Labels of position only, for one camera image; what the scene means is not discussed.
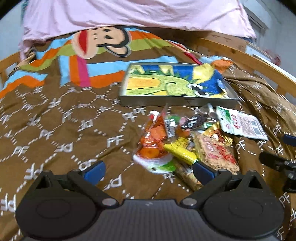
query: cartoon crocodile picture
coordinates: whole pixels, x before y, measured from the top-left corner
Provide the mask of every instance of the cartoon crocodile picture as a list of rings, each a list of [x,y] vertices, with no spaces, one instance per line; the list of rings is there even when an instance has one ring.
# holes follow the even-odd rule
[[[133,65],[126,95],[170,95],[227,98],[221,74],[209,64],[199,66]]]

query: shallow box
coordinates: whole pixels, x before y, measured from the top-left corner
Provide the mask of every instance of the shallow box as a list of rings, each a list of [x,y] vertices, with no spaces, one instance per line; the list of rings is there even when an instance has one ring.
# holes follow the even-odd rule
[[[121,82],[122,106],[213,106],[234,108],[238,96],[209,64],[131,63]]]

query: wooden bed rail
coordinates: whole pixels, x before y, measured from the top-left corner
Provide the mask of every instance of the wooden bed rail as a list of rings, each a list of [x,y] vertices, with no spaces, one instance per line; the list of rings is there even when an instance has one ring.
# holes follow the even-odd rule
[[[2,80],[3,85],[7,81],[6,69],[8,67],[12,66],[13,64],[19,64],[19,62],[20,62],[20,53],[19,52],[16,52],[16,53],[12,54],[11,56],[0,61],[0,76],[1,76],[1,80]]]
[[[268,65],[264,61],[248,55],[242,51],[203,38],[196,39],[194,43],[187,43],[187,47],[195,51],[197,51],[199,46],[208,48],[211,53],[215,55],[227,57],[234,62],[238,62],[247,66],[249,69],[260,72],[278,85],[276,90],[277,93],[283,96],[285,96],[286,93],[289,93],[293,97],[296,97],[296,82],[292,81],[286,75],[274,67]]]

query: brown blanket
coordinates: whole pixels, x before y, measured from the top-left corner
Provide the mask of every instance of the brown blanket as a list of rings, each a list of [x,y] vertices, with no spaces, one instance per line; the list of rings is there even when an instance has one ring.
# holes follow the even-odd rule
[[[141,59],[141,53],[134,53],[140,51],[145,55],[143,58],[151,56],[153,59],[165,55],[175,56],[180,62],[193,63],[180,49],[165,46],[164,42],[156,44],[151,40],[152,36],[146,36],[145,39],[142,35],[146,33],[128,34],[129,37],[137,38],[136,40],[145,40],[142,42],[142,49],[148,43],[150,52],[131,46],[132,39],[122,47],[118,45],[104,51],[99,48],[95,57],[91,57],[88,50],[84,51],[83,48],[76,50],[76,53],[87,64],[99,63],[103,59],[106,61],[105,58],[110,58],[110,62],[126,61],[120,56],[127,54],[126,51],[131,51],[129,58],[133,57],[135,60]],[[174,174],[149,173],[131,159],[142,126],[147,121],[147,114],[151,110],[159,111],[162,108],[120,106],[117,98],[121,75],[111,79],[106,76],[108,79],[104,82],[108,84],[104,86],[90,79],[91,86],[84,87],[81,86],[84,78],[79,75],[81,73],[76,73],[80,79],[77,83],[78,76],[70,70],[70,81],[61,86],[66,75],[61,70],[64,59],[59,56],[62,54],[57,53],[63,51],[63,56],[70,56],[70,62],[83,61],[71,59],[76,47],[66,46],[63,50],[56,50],[51,45],[53,41],[36,47],[40,53],[51,51],[43,56],[39,54],[42,61],[35,60],[22,68],[23,71],[37,73],[39,79],[33,77],[39,82],[32,84],[31,81],[28,84],[23,81],[16,86],[8,85],[5,97],[0,99],[0,240],[3,241],[20,239],[21,232],[14,218],[15,208],[44,169],[50,169],[54,174],[65,174],[77,167],[83,169],[96,160],[103,160],[107,172],[97,186],[119,202],[123,199],[170,198],[180,201],[192,192]],[[56,55],[53,55],[52,49],[56,50]],[[105,54],[105,57],[98,58],[101,54]],[[17,73],[18,70],[20,69],[15,70],[11,77],[20,74]],[[47,75],[42,80],[40,76],[43,74]],[[295,148],[283,144],[280,136],[283,133],[296,135],[296,107],[278,96],[265,80],[238,68],[227,70],[224,77],[241,97],[237,109],[259,118],[269,137],[266,142],[234,137],[233,151],[241,171],[245,173],[255,169],[262,175],[285,208],[285,221],[277,237],[280,240],[295,240],[296,195],[283,193],[285,177],[263,166],[258,156],[266,150],[294,162]],[[190,115],[192,110],[171,107],[170,112]],[[126,113],[131,113],[129,118],[124,115]]]

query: bed sheet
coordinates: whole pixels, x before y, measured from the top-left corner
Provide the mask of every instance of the bed sheet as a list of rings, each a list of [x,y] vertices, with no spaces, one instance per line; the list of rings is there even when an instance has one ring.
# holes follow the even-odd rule
[[[45,169],[64,174],[103,160],[106,175],[97,187],[119,202],[180,201],[192,192],[173,173],[149,173],[132,161],[147,114],[161,107],[122,107],[118,101],[130,61],[194,63],[187,50],[149,32],[118,26],[59,36],[35,48],[37,60],[15,69],[0,92],[0,240],[21,238],[15,209]],[[295,162],[295,148],[280,135],[296,135],[296,107],[265,80],[235,65],[222,72],[240,96],[236,109],[255,115],[269,138],[235,136],[232,151],[242,173],[257,170],[282,203],[285,220],[277,237],[295,240],[296,195],[283,193],[285,178],[263,166],[258,156],[265,150]],[[169,111],[192,115],[194,108]]]
[[[105,25],[216,31],[256,38],[239,0],[34,0],[24,18],[20,49],[32,41]]]

